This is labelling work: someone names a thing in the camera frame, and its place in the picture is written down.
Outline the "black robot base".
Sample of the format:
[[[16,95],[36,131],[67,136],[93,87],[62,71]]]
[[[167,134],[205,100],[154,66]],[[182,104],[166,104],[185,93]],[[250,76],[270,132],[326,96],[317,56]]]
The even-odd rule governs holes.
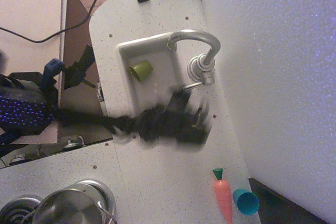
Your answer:
[[[56,79],[63,63],[52,59],[44,72],[4,74],[6,57],[1,51],[1,146],[24,136],[38,136],[56,124],[58,109]]]

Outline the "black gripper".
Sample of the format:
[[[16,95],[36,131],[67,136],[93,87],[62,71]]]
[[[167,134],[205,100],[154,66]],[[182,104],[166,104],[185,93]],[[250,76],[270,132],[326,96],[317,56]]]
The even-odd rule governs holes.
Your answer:
[[[187,110],[190,90],[173,91],[164,108],[143,111],[136,119],[136,131],[146,147],[172,145],[181,152],[199,152],[210,134],[209,102],[202,100],[195,112]]]

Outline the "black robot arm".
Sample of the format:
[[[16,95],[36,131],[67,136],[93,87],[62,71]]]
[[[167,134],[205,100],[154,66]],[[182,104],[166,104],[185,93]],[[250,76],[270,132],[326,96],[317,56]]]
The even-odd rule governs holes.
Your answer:
[[[22,136],[39,135],[52,122],[101,125],[113,135],[138,133],[145,142],[160,137],[176,140],[183,146],[202,147],[211,127],[206,119],[208,106],[201,104],[195,113],[187,109],[191,93],[176,90],[168,105],[157,104],[138,116],[104,116],[59,108],[36,91],[1,87],[1,144],[9,145]]]

